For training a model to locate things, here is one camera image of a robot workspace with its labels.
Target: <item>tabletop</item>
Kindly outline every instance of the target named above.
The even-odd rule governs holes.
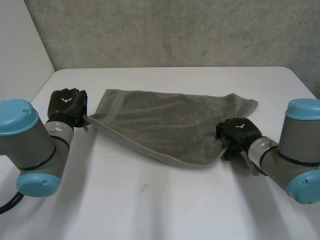
[[[32,101],[43,122],[51,93],[86,90],[93,114],[106,89],[224,96],[259,105],[249,117],[279,141],[288,102],[315,98],[283,67],[63,69]],[[19,171],[0,158],[0,205]],[[182,169],[153,160],[89,126],[76,129],[58,192],[24,197],[0,215],[0,240],[315,240],[320,203],[302,205],[237,161]]]

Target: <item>gray towel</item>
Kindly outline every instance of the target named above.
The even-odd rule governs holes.
[[[107,89],[87,121],[130,148],[161,162],[203,168],[222,151],[216,126],[245,118],[258,106],[235,94],[217,97]]]

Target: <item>light blue cap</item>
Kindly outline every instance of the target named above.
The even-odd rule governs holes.
[[[0,102],[0,136],[24,133],[39,121],[38,112],[22,99]]]
[[[320,120],[320,99],[292,100],[289,102],[285,115],[296,120]]]
[[[320,170],[311,170],[295,177],[285,192],[300,204],[320,201]]]
[[[16,189],[30,197],[45,197],[54,194],[61,184],[61,179],[47,173],[28,173],[16,180]]]

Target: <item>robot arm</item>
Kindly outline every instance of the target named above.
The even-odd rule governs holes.
[[[246,153],[258,172],[269,176],[298,203],[320,201],[320,100],[289,103],[279,144],[262,136],[247,118],[219,123],[216,133],[228,142],[229,153]]]
[[[54,194],[64,173],[74,127],[85,125],[86,92],[53,92],[45,125],[25,100],[3,101],[0,112],[0,155],[6,155],[20,170],[18,191],[31,197]]]

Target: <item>black cable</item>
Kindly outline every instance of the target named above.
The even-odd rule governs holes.
[[[22,193],[17,192],[14,197],[10,201],[8,201],[8,203],[0,207],[0,214],[4,214],[5,212],[15,207],[24,198],[24,196],[25,195],[23,195]]]

